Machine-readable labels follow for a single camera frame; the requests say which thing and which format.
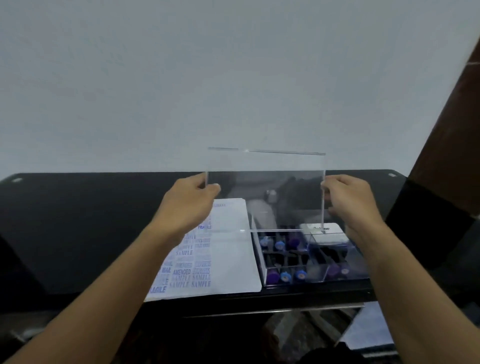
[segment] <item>person's left hand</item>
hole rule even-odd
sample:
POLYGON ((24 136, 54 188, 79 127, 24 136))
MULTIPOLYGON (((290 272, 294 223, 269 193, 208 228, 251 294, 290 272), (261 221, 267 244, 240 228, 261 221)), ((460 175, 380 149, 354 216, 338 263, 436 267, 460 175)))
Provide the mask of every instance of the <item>person's left hand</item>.
POLYGON ((219 184, 198 188, 204 182, 205 173, 177 180, 163 196, 158 211, 145 230, 179 244, 186 233, 207 218, 213 200, 220 192, 219 184))

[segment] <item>person's right hand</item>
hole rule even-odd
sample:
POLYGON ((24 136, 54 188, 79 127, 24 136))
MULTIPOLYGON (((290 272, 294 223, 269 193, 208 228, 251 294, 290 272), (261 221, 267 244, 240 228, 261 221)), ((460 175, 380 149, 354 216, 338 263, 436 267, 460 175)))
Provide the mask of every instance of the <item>person's right hand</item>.
POLYGON ((353 241, 360 238, 362 230, 384 225, 368 182, 339 174, 326 176, 322 188, 333 205, 328 212, 345 222, 345 233, 353 241))

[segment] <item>black object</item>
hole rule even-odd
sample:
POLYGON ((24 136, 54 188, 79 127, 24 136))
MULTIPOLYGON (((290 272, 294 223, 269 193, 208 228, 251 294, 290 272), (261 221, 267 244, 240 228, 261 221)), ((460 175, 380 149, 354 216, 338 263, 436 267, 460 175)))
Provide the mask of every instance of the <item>black object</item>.
MULTIPOLYGON (((405 181, 391 170, 328 174, 339 173, 370 182, 384 217, 405 181)), ((136 238, 175 180, 192 174, 25 173, 1 181, 0 312, 64 308, 136 238)), ((264 191, 259 189, 259 198, 264 191)), ((225 186, 222 194, 228 195, 225 186)), ((308 207, 310 196, 303 198, 304 203, 295 195, 295 204, 308 207)), ((150 302, 138 319, 160 320, 156 313, 162 309, 172 315, 221 315, 374 299, 367 279, 287 285, 257 293, 150 302)))

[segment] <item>forearm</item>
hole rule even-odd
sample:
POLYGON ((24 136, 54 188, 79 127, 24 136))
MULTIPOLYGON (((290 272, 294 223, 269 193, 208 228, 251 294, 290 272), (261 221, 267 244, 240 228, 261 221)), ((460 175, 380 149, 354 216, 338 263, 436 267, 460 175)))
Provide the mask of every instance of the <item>forearm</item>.
POLYGON ((8 363, 110 363, 170 251, 142 234, 8 363))
POLYGON ((359 231, 375 293, 405 363, 478 363, 480 332, 386 226, 359 231))

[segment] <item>hand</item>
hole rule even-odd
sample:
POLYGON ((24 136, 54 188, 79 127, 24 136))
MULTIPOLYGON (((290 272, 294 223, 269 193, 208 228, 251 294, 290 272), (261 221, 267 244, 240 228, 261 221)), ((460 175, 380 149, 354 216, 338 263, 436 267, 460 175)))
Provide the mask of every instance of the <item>hand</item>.
POLYGON ((179 244, 186 233, 207 218, 220 192, 219 184, 198 188, 204 182, 205 173, 177 180, 163 196, 158 211, 145 229, 179 244))
POLYGON ((322 182, 325 200, 332 202, 328 209, 346 225, 345 233, 353 241, 363 229, 384 225, 368 182, 345 174, 326 176, 322 182))

